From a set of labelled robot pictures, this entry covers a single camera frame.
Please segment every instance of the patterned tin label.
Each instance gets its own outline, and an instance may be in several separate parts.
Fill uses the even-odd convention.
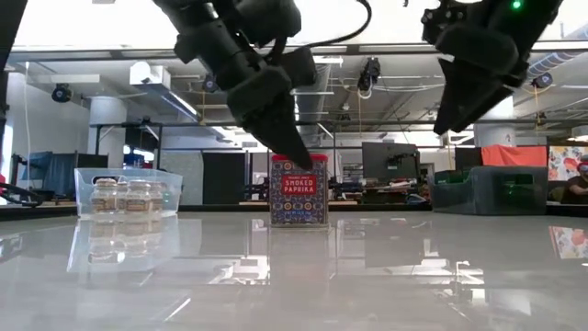
[[[324,161],[314,161],[311,171],[290,161],[274,161],[269,195],[272,224],[326,223],[327,188]]]

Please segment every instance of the smoked paprika tin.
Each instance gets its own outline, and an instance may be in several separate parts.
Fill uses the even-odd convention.
[[[275,226],[327,226],[328,157],[312,154],[312,170],[299,168],[284,155],[272,157],[269,208]]]

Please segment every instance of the green light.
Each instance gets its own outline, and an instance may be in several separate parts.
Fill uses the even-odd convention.
[[[511,8],[513,10],[519,10],[523,7],[523,0],[513,0],[513,3],[511,4]]]

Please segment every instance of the computer monitor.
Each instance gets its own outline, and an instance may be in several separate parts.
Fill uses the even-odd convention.
[[[420,176],[420,155],[408,143],[362,143],[364,178],[381,181]]]

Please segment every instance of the jar lid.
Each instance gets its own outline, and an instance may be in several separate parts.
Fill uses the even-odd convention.
[[[115,187],[116,185],[117,181],[112,178],[100,178],[96,181],[98,187]]]
[[[151,185],[149,185],[148,181],[145,180],[132,180],[129,182],[129,187],[132,188],[150,188]]]

